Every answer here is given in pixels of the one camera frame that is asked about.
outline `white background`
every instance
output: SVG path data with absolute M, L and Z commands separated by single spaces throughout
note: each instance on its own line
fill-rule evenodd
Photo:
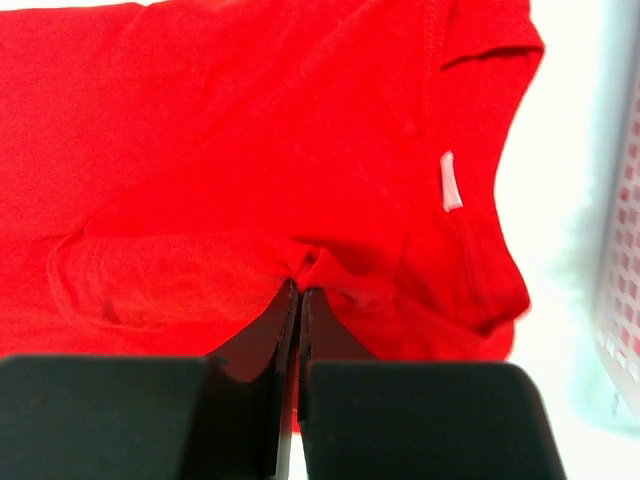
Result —
M 120 2 L 0 0 L 0 9 L 107 3 Z M 541 390 L 569 479 L 638 478 L 640 434 L 606 430 L 588 321 L 640 0 L 532 0 L 532 7 L 547 53 L 512 126 L 496 188 L 534 305 L 512 361 Z M 292 453 L 291 478 L 305 478 L 299 438 Z

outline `red cloth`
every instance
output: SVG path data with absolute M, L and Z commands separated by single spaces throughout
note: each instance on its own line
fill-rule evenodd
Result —
M 493 184 L 542 51 L 525 0 L 0 13 L 0 354 L 204 354 L 292 277 L 381 358 L 504 358 Z

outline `red shirt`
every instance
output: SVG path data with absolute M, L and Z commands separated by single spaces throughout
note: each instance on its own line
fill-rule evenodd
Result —
M 0 13 L 0 354 L 204 354 L 292 277 L 381 358 L 504 358 L 542 52 L 526 0 Z

